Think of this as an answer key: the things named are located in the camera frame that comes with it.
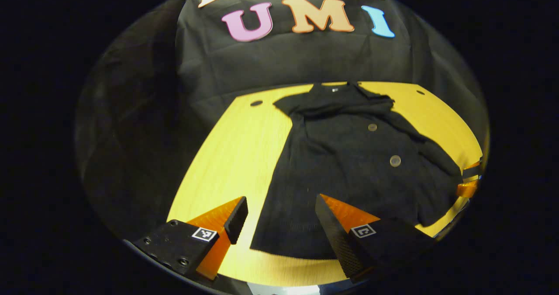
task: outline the black fabric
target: black fabric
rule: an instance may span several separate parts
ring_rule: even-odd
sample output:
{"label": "black fabric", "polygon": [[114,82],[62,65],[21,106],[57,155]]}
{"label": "black fabric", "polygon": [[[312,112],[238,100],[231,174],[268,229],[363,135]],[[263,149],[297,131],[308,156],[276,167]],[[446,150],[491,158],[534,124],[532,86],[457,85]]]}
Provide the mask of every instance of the black fabric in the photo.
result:
{"label": "black fabric", "polygon": [[[320,8],[324,0],[308,0]],[[479,84],[452,44],[397,0],[342,0],[353,32],[314,28],[296,34],[295,20],[282,0],[187,0],[178,18],[178,74],[187,101],[200,118],[215,124],[228,104],[224,97],[242,90],[282,84],[363,80],[419,84],[450,106],[471,128],[482,150],[489,119]],[[260,40],[234,40],[223,16],[243,10],[246,29],[259,27],[250,7],[264,2],[272,31]],[[384,12],[394,38],[372,32],[361,6]]]}
{"label": "black fabric", "polygon": [[[437,143],[391,111],[389,96],[355,82],[315,84],[274,105],[293,127],[279,157],[252,249],[335,259],[314,212],[323,193],[380,218],[432,225],[456,200],[459,167]],[[370,124],[377,129],[369,130]],[[390,164],[397,155],[401,163]]]}

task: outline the shirt sleeve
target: shirt sleeve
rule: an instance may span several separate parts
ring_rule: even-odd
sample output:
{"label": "shirt sleeve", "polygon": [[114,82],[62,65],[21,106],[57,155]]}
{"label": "shirt sleeve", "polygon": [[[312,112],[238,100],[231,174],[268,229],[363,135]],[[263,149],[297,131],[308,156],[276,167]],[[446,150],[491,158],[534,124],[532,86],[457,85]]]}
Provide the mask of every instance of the shirt sleeve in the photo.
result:
{"label": "shirt sleeve", "polygon": [[359,85],[356,85],[355,87],[357,87],[357,89],[361,92],[361,94],[365,95],[366,98],[369,98],[369,99],[371,99],[371,98],[378,98],[378,99],[390,98],[388,95],[369,92],[368,90],[366,90],[365,88],[363,88]]}
{"label": "shirt sleeve", "polygon": [[307,93],[285,96],[274,102],[274,106],[289,116],[303,103]]}

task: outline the black shirt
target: black shirt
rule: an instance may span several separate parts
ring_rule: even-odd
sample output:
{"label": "black shirt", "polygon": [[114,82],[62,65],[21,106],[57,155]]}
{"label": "black shirt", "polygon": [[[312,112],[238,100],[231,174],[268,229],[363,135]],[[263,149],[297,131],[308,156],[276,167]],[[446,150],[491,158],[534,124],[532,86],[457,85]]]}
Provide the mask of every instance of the black shirt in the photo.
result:
{"label": "black shirt", "polygon": [[389,96],[353,82],[315,84],[274,103],[293,126],[279,157],[251,249],[303,259],[335,259],[315,215],[323,193],[380,218],[432,225],[462,182],[437,143],[391,111]]}

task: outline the orange object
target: orange object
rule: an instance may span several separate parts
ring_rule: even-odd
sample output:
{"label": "orange object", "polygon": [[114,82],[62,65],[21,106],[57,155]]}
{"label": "orange object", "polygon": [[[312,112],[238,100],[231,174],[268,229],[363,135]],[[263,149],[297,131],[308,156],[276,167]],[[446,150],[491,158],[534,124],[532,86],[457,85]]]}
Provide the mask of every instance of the orange object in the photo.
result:
{"label": "orange object", "polygon": [[465,184],[459,184],[458,185],[458,190],[456,191],[456,194],[460,197],[464,197],[464,198],[471,198],[473,197],[473,194],[476,192],[477,190],[477,184],[478,184],[478,179],[467,182]]}
{"label": "orange object", "polygon": [[464,170],[469,170],[470,168],[474,168],[474,167],[479,166],[479,165],[480,165],[479,162],[475,162],[475,163],[471,164],[470,166],[466,167]]}
{"label": "orange object", "polygon": [[198,273],[210,280],[215,279],[217,271],[231,246],[224,225],[241,198],[229,201],[187,222],[190,225],[217,231],[219,235],[215,245],[196,268]]}
{"label": "orange object", "polygon": [[349,230],[353,227],[369,224],[380,219],[354,207],[353,205],[343,203],[342,201],[328,197],[327,195],[320,194],[320,196],[324,199],[332,213],[336,216],[338,222],[340,222],[346,233],[349,233]]}
{"label": "orange object", "polygon": [[353,32],[355,27],[349,23],[345,14],[345,2],[342,0],[323,0],[320,9],[316,8],[307,0],[282,0],[283,4],[291,8],[295,26],[294,33],[309,33],[314,30],[314,26],[309,24],[312,21],[317,28],[325,30],[330,20],[330,30],[337,32]]}

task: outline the blue letter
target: blue letter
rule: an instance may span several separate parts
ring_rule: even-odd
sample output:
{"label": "blue letter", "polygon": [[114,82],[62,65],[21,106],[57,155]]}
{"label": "blue letter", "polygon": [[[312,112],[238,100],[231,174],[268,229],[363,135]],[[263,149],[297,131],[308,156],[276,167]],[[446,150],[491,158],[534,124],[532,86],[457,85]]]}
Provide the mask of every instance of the blue letter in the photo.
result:
{"label": "blue letter", "polygon": [[389,38],[393,38],[395,36],[388,27],[388,23],[386,23],[383,11],[368,6],[362,6],[361,8],[367,11],[369,16],[371,17],[371,20],[373,20],[373,25],[375,25],[375,28],[373,28],[373,33]]}

